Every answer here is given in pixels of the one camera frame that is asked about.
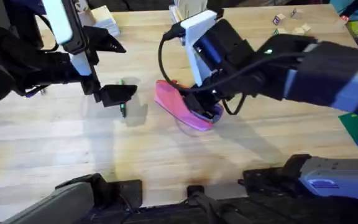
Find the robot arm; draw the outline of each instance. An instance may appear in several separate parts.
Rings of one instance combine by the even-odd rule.
[[[179,90],[190,111],[203,118],[213,117],[217,114],[214,106],[222,100],[229,114],[237,114],[241,105],[231,112],[226,101],[242,93],[241,104],[246,96],[261,94],[358,114],[358,49],[280,34],[254,51],[224,19],[207,31],[194,29],[197,24],[217,19],[216,14],[208,17],[208,13],[213,14],[202,12],[175,24],[160,44],[161,50],[162,44],[174,37],[197,37],[186,42],[193,44],[186,50],[188,55],[195,55],[190,57],[195,86],[186,89],[173,83],[159,59],[165,80]]]
[[[0,0],[0,100],[11,90],[29,98],[49,85],[74,82],[105,107],[130,100],[135,85],[101,86],[94,69],[97,51],[125,53],[124,47],[106,29],[82,26],[73,1],[43,3],[48,20],[24,3]],[[53,31],[53,49],[42,49],[35,15]],[[55,52],[58,45],[67,53]]]

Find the pink toy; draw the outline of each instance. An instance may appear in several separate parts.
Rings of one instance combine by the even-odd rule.
[[[166,109],[174,117],[183,123],[199,131],[207,131],[214,127],[213,122],[207,121],[201,116],[196,116],[187,107],[179,91],[169,85],[165,80],[157,80],[155,84],[154,100]],[[219,118],[222,115],[223,108],[221,105],[215,106],[219,112]]]

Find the wooden table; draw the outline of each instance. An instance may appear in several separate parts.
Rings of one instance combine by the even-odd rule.
[[[356,47],[346,28],[337,29],[330,5],[299,6],[302,21],[287,19],[292,30],[307,22],[311,35]],[[225,18],[254,49],[276,28],[274,15],[293,7],[227,9]],[[319,106],[246,99],[238,116],[225,114],[212,131],[197,132],[175,121],[154,102],[162,79],[157,48],[171,25],[168,11],[120,12],[119,40],[126,54],[99,53],[102,83],[124,78],[139,90],[128,103],[103,108],[84,96],[79,84],[55,85],[31,99],[11,93],[0,102],[0,221],[44,198],[66,180],[100,172],[108,181],[142,179],[144,205],[178,203],[190,184],[207,185],[216,198],[245,194],[237,186],[242,171],[280,166],[292,154],[358,158],[358,149],[338,120],[342,112]],[[185,49],[166,44],[164,66],[171,78],[191,84]]]

